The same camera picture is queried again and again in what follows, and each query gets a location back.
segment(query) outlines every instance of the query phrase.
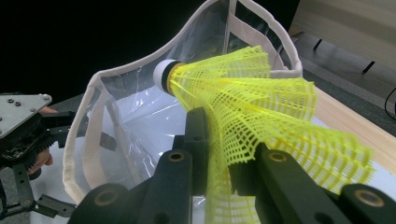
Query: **shuttlecock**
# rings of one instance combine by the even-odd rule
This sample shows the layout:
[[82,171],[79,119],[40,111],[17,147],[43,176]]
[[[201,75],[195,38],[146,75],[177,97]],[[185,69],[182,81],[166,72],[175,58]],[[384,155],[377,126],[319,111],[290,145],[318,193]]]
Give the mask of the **shuttlecock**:
[[359,145],[352,134],[311,122],[314,84],[303,78],[270,78],[270,69],[260,47],[247,47],[196,63],[164,61],[154,71],[160,89],[175,95],[187,111],[203,107],[208,116],[208,217],[227,210],[217,207],[224,195],[245,200],[232,195],[227,168],[253,160],[259,143],[288,152],[333,192],[371,176],[371,149]]

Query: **bolt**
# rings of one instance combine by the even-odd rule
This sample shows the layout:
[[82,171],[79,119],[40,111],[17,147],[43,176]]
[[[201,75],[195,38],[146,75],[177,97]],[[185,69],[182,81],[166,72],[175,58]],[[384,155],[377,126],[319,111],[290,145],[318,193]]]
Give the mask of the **bolt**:
[[43,95],[43,99],[47,101],[50,99],[50,97],[48,95]]

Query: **gray metal plate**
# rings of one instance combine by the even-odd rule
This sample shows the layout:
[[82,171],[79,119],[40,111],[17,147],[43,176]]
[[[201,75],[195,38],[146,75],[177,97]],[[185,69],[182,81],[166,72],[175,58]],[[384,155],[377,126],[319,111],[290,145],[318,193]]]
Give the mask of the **gray metal plate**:
[[0,139],[18,128],[52,98],[47,94],[0,95]]

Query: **cable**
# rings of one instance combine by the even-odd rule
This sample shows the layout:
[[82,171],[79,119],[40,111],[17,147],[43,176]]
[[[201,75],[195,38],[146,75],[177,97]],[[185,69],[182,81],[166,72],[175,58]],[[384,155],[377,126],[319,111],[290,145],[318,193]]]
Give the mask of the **cable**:
[[387,112],[388,116],[390,116],[392,119],[396,120],[396,118],[394,118],[394,117],[388,112],[388,110],[387,110],[387,102],[388,102],[388,99],[389,99],[389,97],[393,94],[394,91],[396,91],[396,88],[393,89],[393,91],[390,92],[390,94],[388,95],[387,99],[385,100],[385,112]]

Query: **screw hole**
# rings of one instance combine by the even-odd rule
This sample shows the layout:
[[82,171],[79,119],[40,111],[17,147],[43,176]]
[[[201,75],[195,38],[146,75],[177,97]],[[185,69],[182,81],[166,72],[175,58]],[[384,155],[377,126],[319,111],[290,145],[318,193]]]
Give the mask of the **screw hole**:
[[285,161],[286,157],[283,154],[274,152],[269,155],[269,158],[273,161]]
[[182,161],[184,160],[184,155],[180,152],[174,152],[169,155],[168,159],[169,161]]
[[355,197],[362,203],[368,204],[372,207],[383,207],[385,205],[384,200],[370,190],[357,189],[355,191]]
[[95,197],[95,203],[99,206],[106,206],[114,203],[119,198],[119,194],[115,190],[105,190]]

